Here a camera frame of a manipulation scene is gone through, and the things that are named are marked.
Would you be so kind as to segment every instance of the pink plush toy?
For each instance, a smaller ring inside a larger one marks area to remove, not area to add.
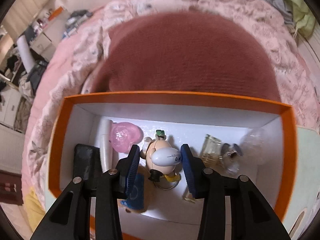
[[[114,123],[111,129],[111,144],[115,151],[129,153],[131,146],[142,140],[141,129],[129,122]]]

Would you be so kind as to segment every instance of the green figurine head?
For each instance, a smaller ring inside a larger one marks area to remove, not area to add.
[[[156,130],[156,134],[157,134],[157,136],[165,139],[165,134],[164,134],[163,130]]]

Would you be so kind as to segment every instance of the perfume bottle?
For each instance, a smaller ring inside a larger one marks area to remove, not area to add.
[[[220,149],[219,165],[229,175],[236,175],[240,170],[239,158],[243,156],[241,148],[237,144],[223,143]]]
[[[200,158],[207,168],[214,168],[220,161],[220,147],[222,141],[209,134],[206,135]]]

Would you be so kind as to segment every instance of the pink blanket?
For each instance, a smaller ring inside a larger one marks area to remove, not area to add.
[[[50,61],[47,70],[42,76],[41,82],[39,84],[35,100],[33,102],[31,113],[28,121],[28,127],[25,136],[24,149],[22,154],[22,195],[25,196],[29,193],[29,190],[34,186],[31,182],[31,175],[27,165],[27,146],[31,139],[31,133],[36,125],[36,122],[42,115],[42,110],[48,103],[50,96],[49,92],[53,90],[57,84],[58,80],[65,75],[72,68],[73,52],[75,46],[80,42],[83,35],[83,31],[86,27],[95,24],[101,19],[103,15],[103,9],[95,11],[92,18],[85,22],[77,31],[77,34],[64,39],[61,41],[57,47],[55,54]]]
[[[86,80],[83,91],[91,91],[90,81],[94,80],[99,72],[100,56],[103,54],[105,58],[108,57],[111,42],[108,35],[109,28],[142,15],[188,10],[218,14],[249,32],[269,56],[281,101],[294,106],[297,124],[319,130],[317,123],[319,113],[313,84],[296,57],[297,46],[284,26],[283,17],[266,2],[262,0],[116,0],[105,7],[103,17],[101,13],[96,14],[86,24],[90,27],[82,27],[81,37],[78,35],[61,43],[39,86],[39,91],[43,91],[36,95],[24,149],[24,165],[26,163],[28,165],[24,166],[24,169],[28,169],[29,174],[23,177],[31,179],[32,186],[43,206],[47,147],[59,107],[65,96],[80,93]],[[65,47],[74,48],[73,55],[72,51]],[[52,80],[51,75],[57,77],[58,72],[59,76],[63,76],[58,81]]]

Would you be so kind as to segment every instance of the white paper roll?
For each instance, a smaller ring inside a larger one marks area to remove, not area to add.
[[[25,35],[22,35],[18,38],[17,46],[24,68],[26,69],[27,73],[29,73],[36,62],[31,55]]]
[[[109,119],[103,119],[101,122],[100,161],[103,173],[112,168],[113,148],[110,140],[112,124],[113,121]]]

